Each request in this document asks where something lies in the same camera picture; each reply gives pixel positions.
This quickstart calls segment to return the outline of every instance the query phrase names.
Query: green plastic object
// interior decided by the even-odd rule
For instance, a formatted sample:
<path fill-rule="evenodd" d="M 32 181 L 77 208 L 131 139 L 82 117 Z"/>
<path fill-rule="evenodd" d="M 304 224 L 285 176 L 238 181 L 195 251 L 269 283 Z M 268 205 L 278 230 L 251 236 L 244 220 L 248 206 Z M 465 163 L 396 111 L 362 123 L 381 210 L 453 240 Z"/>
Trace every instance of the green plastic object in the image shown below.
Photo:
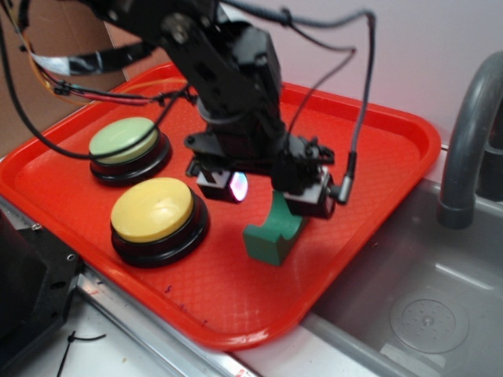
<path fill-rule="evenodd" d="M 154 123 L 152 120 L 139 116 L 110 123 L 94 135 L 89 144 L 89 151 L 93 155 L 100 155 L 117 151 L 128 145 L 133 145 L 140 140 L 145 133 L 149 132 L 153 125 Z M 136 159 L 144 155 L 156 143 L 157 134 L 157 130 L 154 129 L 140 144 L 118 155 L 100 159 L 99 162 L 115 165 L 127 163 Z"/>
<path fill-rule="evenodd" d="M 280 266 L 308 221 L 307 217 L 291 214 L 283 194 L 274 191 L 266 222 L 262 226 L 248 225 L 243 231 L 248 256 Z"/>

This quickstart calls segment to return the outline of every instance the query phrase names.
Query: black device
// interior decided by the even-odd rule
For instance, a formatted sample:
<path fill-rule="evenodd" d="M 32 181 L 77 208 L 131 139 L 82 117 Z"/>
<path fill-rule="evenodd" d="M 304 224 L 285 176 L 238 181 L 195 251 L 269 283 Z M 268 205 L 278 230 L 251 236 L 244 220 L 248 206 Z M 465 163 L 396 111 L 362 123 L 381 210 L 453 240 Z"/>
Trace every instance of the black device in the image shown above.
<path fill-rule="evenodd" d="M 323 166 L 334 164 L 335 154 L 316 138 L 286 130 L 281 69 L 268 32 L 229 20 L 215 0 L 80 1 L 100 19 L 163 48 L 196 89 L 207 127 L 188 135 L 185 146 L 194 154 L 187 174 L 200 177 L 203 193 L 228 189 L 218 186 L 221 174 L 261 174 L 286 194 L 293 214 L 332 215 L 333 182 Z"/>
<path fill-rule="evenodd" d="M 47 229 L 15 229 L 0 209 L 0 375 L 66 321 L 82 261 Z"/>

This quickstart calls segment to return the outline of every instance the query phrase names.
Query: drain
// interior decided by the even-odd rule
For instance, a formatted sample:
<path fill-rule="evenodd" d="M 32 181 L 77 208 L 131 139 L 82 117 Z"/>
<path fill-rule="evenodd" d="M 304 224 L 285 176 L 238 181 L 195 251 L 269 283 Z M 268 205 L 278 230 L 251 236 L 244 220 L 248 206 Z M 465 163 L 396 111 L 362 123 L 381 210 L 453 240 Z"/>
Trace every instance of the drain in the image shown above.
<path fill-rule="evenodd" d="M 402 296 L 391 309 L 390 322 L 402 343 L 423 353 L 451 351 L 468 334 L 466 312 L 434 291 Z"/>

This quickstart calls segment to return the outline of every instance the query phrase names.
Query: sink basin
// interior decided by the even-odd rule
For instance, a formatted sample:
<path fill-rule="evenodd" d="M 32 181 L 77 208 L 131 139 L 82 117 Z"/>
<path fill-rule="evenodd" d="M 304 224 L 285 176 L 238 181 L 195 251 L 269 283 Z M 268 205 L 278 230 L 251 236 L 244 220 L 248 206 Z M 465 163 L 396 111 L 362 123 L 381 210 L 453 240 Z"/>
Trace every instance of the sink basin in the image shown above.
<path fill-rule="evenodd" d="M 503 206 L 477 199 L 454 231 L 438 194 L 423 180 L 312 311 L 394 375 L 502 375 Z"/>

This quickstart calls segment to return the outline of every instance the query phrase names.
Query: tray rim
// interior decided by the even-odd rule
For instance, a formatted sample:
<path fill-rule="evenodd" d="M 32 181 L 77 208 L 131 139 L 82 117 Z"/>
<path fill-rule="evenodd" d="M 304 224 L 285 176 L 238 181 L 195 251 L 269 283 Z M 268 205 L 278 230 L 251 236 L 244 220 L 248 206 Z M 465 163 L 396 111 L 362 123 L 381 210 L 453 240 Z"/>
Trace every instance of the tray rim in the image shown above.
<path fill-rule="evenodd" d="M 166 73 L 170 76 L 179 75 L 178 70 L 173 64 L 161 64 L 160 66 L 142 73 L 129 82 L 125 82 L 121 86 L 118 86 L 114 91 L 119 92 L 125 90 L 138 82 L 148 80 L 158 75 L 165 75 Z M 303 96 L 306 91 L 307 88 L 302 86 L 285 83 L 284 94 L 281 101 L 285 103 L 298 103 L 298 98 Z M 361 102 L 358 100 L 318 91 L 308 101 L 307 107 L 314 110 L 316 110 L 316 107 L 320 107 L 326 110 L 327 104 L 331 104 L 332 106 L 335 104 L 335 108 L 331 111 L 339 111 L 337 113 L 339 118 L 354 120 L 358 114 L 360 103 Z M 114 104 L 102 104 L 101 110 L 106 112 L 108 108 L 115 108 L 116 106 L 117 105 Z M 51 140 L 55 142 L 63 141 L 67 137 L 65 135 L 67 133 L 65 126 L 73 119 L 82 116 L 82 114 L 92 112 L 93 108 L 94 106 L 89 106 L 78 110 L 62 119 L 54 126 L 51 126 L 44 134 L 51 137 Z M 341 110 L 344 110 L 344 113 L 342 113 L 343 116 L 339 116 Z M 166 317 L 169 317 L 170 314 L 179 313 L 179 308 L 174 303 L 167 302 L 161 298 L 158 292 L 148 289 L 148 287 L 141 284 L 136 278 L 126 274 L 120 268 L 120 265 L 106 258 L 104 255 L 101 255 L 101 253 L 94 253 L 92 258 L 84 259 L 89 262 L 93 268 L 103 273 L 115 284 L 118 284 L 121 289 L 129 295 L 132 295 L 156 315 L 169 322 L 184 335 L 204 346 L 226 351 L 242 350 L 257 346 L 266 340 L 282 335 L 302 320 L 309 308 L 316 302 L 319 296 L 321 296 L 323 291 L 335 280 L 347 263 L 358 253 L 358 250 L 364 246 L 368 238 L 370 238 L 393 210 L 402 202 L 416 183 L 423 177 L 428 168 L 436 161 L 439 155 L 441 147 L 440 136 L 433 125 L 426 120 L 407 112 L 370 104 L 367 110 L 367 116 L 365 117 L 365 125 L 383 129 L 382 126 L 380 126 L 380 122 L 382 122 L 383 119 L 386 119 L 388 122 L 394 120 L 394 124 L 388 125 L 393 129 L 394 133 L 409 139 L 416 145 L 420 153 L 419 163 L 415 166 L 414 170 L 409 172 L 407 178 L 397 185 L 395 190 L 390 194 L 390 196 L 393 196 L 394 200 L 384 200 L 384 204 L 381 204 L 378 210 L 367 218 L 360 229 L 340 249 L 338 258 L 332 260 L 331 263 L 325 267 L 330 273 L 324 275 L 323 279 L 316 279 L 308 289 L 299 296 L 297 302 L 289 308 L 288 312 L 286 312 L 281 320 L 276 320 L 263 329 L 247 334 L 227 334 L 203 327 L 199 322 L 192 320 L 192 318 L 188 316 L 174 316 L 170 317 L 168 321 Z M 408 123 L 411 127 L 405 128 L 403 126 L 404 123 Z M 9 180 L 9 174 L 15 173 L 32 159 L 40 156 L 47 150 L 48 148 L 41 142 L 36 139 L 31 139 L 11 151 L 11 153 L 0 162 L 0 182 L 2 182 L 0 185 L 0 195 L 3 195 L 27 216 L 47 226 L 48 229 L 57 234 L 58 237 L 70 247 L 76 248 L 75 245 L 78 245 L 78 247 L 97 249 L 93 244 L 84 240 L 83 237 L 77 236 L 71 232 L 70 229 L 60 224 L 57 218 L 52 214 L 45 213 L 41 210 L 36 202 L 20 195 L 16 191 L 14 185 L 11 186 L 6 184 L 6 181 Z M 98 269 L 98 265 L 104 265 L 107 271 L 104 272 L 102 269 Z"/>

